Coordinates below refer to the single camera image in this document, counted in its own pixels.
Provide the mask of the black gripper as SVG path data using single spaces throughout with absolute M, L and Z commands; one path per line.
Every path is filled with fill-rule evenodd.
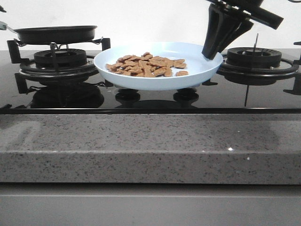
M 209 6 L 208 28 L 202 50 L 202 54 L 207 59 L 213 59 L 235 39 L 251 30 L 253 23 L 244 19 L 252 19 L 275 30 L 284 20 L 281 16 L 261 8 L 258 6 L 259 3 L 253 0 L 210 0 L 209 2 L 212 4 Z

